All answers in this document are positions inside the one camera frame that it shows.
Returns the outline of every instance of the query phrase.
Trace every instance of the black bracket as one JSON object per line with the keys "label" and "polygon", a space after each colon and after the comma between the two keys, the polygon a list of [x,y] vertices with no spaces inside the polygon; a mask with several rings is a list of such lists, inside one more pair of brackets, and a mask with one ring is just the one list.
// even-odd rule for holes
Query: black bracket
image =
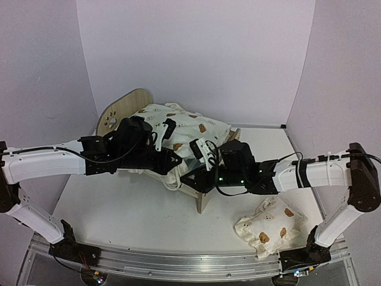
{"label": "black bracket", "polygon": [[[365,154],[359,143],[350,143],[350,154]],[[380,185],[377,169],[368,157],[351,157],[348,163],[351,169],[352,186],[349,187],[348,204],[357,210],[368,213],[381,204]]]}
{"label": "black bracket", "polygon": [[64,220],[64,239],[56,244],[51,244],[49,254],[65,260],[83,264],[83,260],[89,266],[97,266],[101,249],[99,247],[77,243],[74,237],[73,228]]}
{"label": "black bracket", "polygon": [[280,262],[283,273],[315,267],[319,264],[329,262],[331,255],[330,247],[323,247],[315,243],[317,226],[311,231],[304,248],[286,250],[280,253]]}
{"label": "black bracket", "polygon": [[[7,149],[5,141],[0,142],[0,153],[3,153]],[[14,205],[20,204],[20,199],[18,198],[18,189],[20,184],[8,185],[5,180],[2,167],[5,166],[5,162],[2,161],[2,156],[0,155],[0,213],[6,213],[13,208]]]}

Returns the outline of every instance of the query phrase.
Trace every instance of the white table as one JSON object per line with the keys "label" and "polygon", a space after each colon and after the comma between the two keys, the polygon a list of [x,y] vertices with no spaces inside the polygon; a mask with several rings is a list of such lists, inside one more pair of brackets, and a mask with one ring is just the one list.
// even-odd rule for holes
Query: white table
{"label": "white table", "polygon": [[[242,128],[241,141],[250,145],[256,161],[294,152],[283,129]],[[244,188],[224,190],[233,194]],[[285,248],[304,246],[311,229],[322,221],[312,190],[280,197],[308,217],[302,234]],[[194,198],[169,191],[146,175],[119,171],[71,176],[54,216],[70,223],[82,243],[160,253],[247,253],[253,248],[233,226],[266,198],[252,194],[229,198],[213,190],[208,206],[198,214]]]}

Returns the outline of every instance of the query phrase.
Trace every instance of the white surface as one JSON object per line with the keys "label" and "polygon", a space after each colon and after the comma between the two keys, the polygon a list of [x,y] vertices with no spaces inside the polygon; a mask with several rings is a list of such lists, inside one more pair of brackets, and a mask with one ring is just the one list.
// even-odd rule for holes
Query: white surface
{"label": "white surface", "polygon": [[[242,129],[241,140],[250,144],[258,161],[279,158],[293,149],[281,129]],[[243,188],[225,189],[242,192]],[[168,191],[148,176],[121,171],[117,175],[71,176],[54,211],[65,219],[81,242],[161,252],[252,251],[233,230],[245,215],[252,215],[268,196],[228,198],[215,190],[203,214],[193,197]],[[305,245],[310,230],[321,222],[309,189],[280,197],[309,219],[293,246]]]}
{"label": "white surface", "polygon": [[98,114],[135,88],[230,123],[286,123],[314,0],[77,0]]}

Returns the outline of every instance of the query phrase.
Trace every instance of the white wall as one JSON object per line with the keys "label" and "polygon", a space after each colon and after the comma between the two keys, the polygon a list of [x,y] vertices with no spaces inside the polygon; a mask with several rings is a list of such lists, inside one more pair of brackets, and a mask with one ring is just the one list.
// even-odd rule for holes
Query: white wall
{"label": "white wall", "polygon": [[[97,114],[75,0],[1,1],[0,140],[29,147],[88,135]],[[67,176],[21,183],[53,211]],[[33,232],[0,214],[0,284],[15,285]]]}
{"label": "white wall", "polygon": [[[380,1],[316,1],[305,68],[287,122],[307,157],[345,150],[350,142],[381,157],[380,71]],[[320,189],[325,208],[332,210],[344,191]],[[345,238],[361,285],[381,285],[381,209],[360,217]]]}
{"label": "white wall", "polygon": [[98,114],[135,88],[230,123],[286,123],[314,0],[77,0]]}

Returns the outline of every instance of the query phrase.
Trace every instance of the chair leg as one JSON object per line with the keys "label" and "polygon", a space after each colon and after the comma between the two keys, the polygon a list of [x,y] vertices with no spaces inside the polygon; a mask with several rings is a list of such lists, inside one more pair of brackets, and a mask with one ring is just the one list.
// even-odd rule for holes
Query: chair leg
{"label": "chair leg", "polygon": [[210,196],[208,194],[199,193],[197,199],[197,212],[201,214],[209,203]]}

